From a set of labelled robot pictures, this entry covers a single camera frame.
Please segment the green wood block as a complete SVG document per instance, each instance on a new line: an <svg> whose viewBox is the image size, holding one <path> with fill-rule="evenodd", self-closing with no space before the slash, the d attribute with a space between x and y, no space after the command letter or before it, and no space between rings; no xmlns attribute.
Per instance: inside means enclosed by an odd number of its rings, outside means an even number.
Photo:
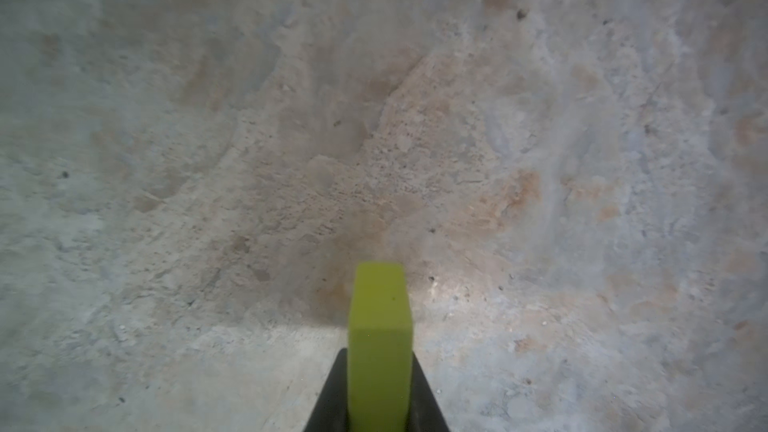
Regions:
<svg viewBox="0 0 768 432"><path fill-rule="evenodd" d="M348 317L351 431L404 431L410 407L413 319L404 267L363 262Z"/></svg>

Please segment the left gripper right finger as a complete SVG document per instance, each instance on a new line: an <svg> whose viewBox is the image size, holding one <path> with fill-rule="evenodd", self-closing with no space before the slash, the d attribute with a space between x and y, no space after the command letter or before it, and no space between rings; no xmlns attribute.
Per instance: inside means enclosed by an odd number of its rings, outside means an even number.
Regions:
<svg viewBox="0 0 768 432"><path fill-rule="evenodd" d="M411 432L449 432L444 415L415 353L412 358Z"/></svg>

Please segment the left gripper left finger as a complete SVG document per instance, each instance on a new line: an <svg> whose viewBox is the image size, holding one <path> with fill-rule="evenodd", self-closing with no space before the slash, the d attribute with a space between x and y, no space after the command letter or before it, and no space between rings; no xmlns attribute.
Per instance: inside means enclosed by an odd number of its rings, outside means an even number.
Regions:
<svg viewBox="0 0 768 432"><path fill-rule="evenodd" d="M337 353L304 432L347 432L347 349Z"/></svg>

